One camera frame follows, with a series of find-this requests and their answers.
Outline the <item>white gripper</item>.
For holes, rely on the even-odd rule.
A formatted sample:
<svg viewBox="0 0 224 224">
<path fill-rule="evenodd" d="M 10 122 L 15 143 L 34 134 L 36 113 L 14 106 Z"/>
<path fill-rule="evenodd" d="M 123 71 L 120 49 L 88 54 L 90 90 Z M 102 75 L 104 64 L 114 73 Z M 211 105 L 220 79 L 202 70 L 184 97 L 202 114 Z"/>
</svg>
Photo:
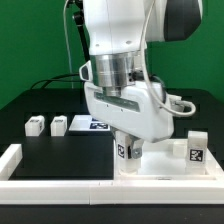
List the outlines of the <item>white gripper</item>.
<svg viewBox="0 0 224 224">
<path fill-rule="evenodd" d="M 136 81 L 134 85 L 125 87 L 120 97 L 109 97 L 103 94 L 101 87 L 93 84 L 90 61 L 79 68 L 79 75 L 84 81 L 91 116 L 135 136 L 131 139 L 133 159 L 142 157 L 144 140 L 155 143 L 171 137 L 173 117 L 152 98 L 144 81 Z"/>
</svg>

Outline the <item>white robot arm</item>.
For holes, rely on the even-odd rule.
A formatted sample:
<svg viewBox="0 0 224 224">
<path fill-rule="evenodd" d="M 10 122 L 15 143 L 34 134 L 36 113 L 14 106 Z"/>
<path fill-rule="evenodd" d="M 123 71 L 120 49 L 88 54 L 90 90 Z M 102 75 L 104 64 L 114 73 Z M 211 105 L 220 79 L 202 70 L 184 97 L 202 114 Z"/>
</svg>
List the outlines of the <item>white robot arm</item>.
<svg viewBox="0 0 224 224">
<path fill-rule="evenodd" d="M 138 159 L 145 141 L 169 138 L 173 119 L 196 111 L 148 73 L 145 56 L 149 42 L 189 38 L 202 0 L 83 0 L 83 11 L 90 58 L 80 77 L 89 112 L 114 129 L 120 158 Z"/>
</svg>

